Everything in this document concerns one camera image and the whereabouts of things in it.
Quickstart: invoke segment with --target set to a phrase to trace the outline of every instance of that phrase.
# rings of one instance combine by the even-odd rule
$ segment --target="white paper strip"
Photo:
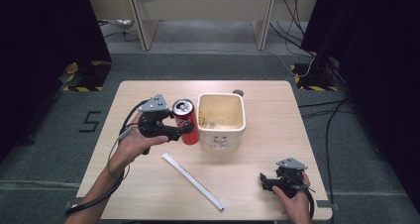
[[[180,166],[168,153],[162,155],[162,157],[169,162],[174,168],[180,171],[195,187],[198,188],[214,205],[216,205],[219,210],[223,211],[225,209],[225,205],[217,199],[215,195],[213,195],[207,188],[205,188],[199,181],[197,181],[189,172],[187,172],[182,166]]]

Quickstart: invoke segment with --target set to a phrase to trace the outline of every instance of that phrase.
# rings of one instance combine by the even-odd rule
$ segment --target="white container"
[[[202,93],[197,103],[201,148],[210,153],[231,153],[241,145],[246,127],[244,100],[235,93]]]

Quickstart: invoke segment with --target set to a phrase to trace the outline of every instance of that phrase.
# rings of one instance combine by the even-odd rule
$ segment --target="gray carpet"
[[[285,64],[309,62],[305,56],[284,56]],[[0,167],[0,223],[62,223],[63,205],[81,183],[118,85],[124,80],[287,80],[299,105],[337,101],[338,92],[299,90],[276,56],[112,55],[113,65],[100,92],[60,92],[39,125],[36,142],[15,147]],[[302,116],[329,111],[336,104],[302,107]],[[95,132],[83,121],[98,121]],[[335,223],[420,223],[420,216],[389,163],[345,103],[331,122],[329,158]],[[330,193],[325,135],[331,113],[304,119],[324,184]],[[103,223],[121,223],[104,221]]]

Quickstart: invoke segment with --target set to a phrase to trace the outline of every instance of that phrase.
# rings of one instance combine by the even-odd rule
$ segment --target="red can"
[[[192,102],[188,99],[179,99],[173,103],[172,112],[178,128],[182,128],[184,125],[194,124],[192,132],[182,134],[181,138],[185,145],[196,144],[200,140],[200,134],[198,133],[197,117],[195,116]]]

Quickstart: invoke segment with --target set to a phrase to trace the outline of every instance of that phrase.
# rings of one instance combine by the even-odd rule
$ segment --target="black curtain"
[[[339,60],[361,120],[420,212],[420,0],[353,1],[351,18],[337,29],[341,2],[317,1],[302,48],[318,53],[339,32],[326,56]]]
[[[35,131],[73,62],[111,61],[89,0],[0,0],[0,163]]]

